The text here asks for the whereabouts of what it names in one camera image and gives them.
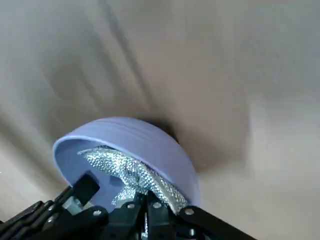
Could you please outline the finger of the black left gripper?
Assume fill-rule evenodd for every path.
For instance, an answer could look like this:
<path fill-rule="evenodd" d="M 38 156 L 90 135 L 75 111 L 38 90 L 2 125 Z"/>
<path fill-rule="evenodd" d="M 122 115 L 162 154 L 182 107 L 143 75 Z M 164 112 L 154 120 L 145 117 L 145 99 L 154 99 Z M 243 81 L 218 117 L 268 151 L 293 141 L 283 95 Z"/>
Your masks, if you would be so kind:
<path fill-rule="evenodd" d="M 82 175 L 55 200 L 38 201 L 11 219 L 0 223 L 2 240 L 21 240 L 43 230 L 57 218 L 69 218 L 82 212 L 84 206 L 100 189 L 90 174 Z"/>

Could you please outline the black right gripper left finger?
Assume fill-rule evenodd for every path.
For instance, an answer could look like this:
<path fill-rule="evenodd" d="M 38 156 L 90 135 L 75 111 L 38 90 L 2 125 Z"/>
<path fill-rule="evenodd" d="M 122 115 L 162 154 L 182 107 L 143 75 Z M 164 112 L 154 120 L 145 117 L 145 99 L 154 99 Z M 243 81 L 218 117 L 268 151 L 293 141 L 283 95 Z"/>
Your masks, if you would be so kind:
<path fill-rule="evenodd" d="M 107 212 L 94 206 L 56 223 L 37 234 L 38 240 L 134 240 L 140 235 L 146 197 L 136 194 L 132 201 Z"/>

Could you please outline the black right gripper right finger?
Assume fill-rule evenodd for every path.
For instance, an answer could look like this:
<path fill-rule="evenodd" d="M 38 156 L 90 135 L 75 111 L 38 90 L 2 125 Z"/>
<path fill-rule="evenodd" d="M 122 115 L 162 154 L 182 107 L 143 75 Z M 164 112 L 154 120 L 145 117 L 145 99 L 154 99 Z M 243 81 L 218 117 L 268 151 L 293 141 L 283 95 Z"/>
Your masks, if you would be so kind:
<path fill-rule="evenodd" d="M 208 213 L 188 205 L 177 214 L 154 193 L 146 197 L 149 240 L 254 240 L 251 235 Z"/>

